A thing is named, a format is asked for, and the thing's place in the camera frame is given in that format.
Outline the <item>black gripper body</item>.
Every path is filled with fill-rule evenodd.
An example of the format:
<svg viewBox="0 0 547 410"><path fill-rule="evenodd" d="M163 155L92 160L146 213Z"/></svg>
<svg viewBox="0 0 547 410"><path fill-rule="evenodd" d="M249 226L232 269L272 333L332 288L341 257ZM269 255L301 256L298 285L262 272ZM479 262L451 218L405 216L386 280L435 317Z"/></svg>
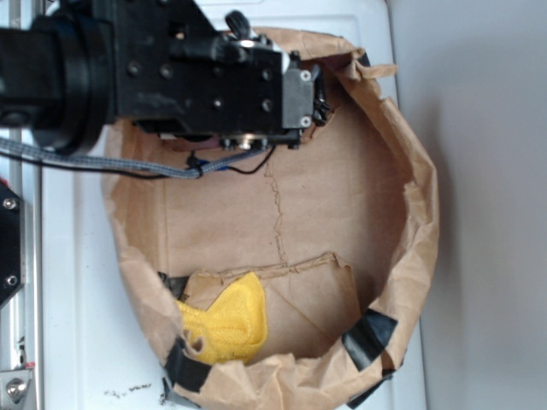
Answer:
<svg viewBox="0 0 547 410"><path fill-rule="evenodd" d="M115 114L148 133L218 135L226 144L300 143L285 119L286 55L239 12L230 33L193 1L113 1Z"/></svg>

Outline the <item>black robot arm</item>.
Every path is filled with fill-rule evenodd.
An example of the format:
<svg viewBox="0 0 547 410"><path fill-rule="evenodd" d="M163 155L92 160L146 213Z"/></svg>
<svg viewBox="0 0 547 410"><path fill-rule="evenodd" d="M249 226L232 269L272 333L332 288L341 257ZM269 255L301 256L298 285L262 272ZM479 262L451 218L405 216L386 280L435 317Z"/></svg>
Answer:
<svg viewBox="0 0 547 410"><path fill-rule="evenodd" d="M239 12L215 29L193 1L64 1L1 32L1 124L65 155L129 120L149 134L297 145L314 86L297 52Z"/></svg>

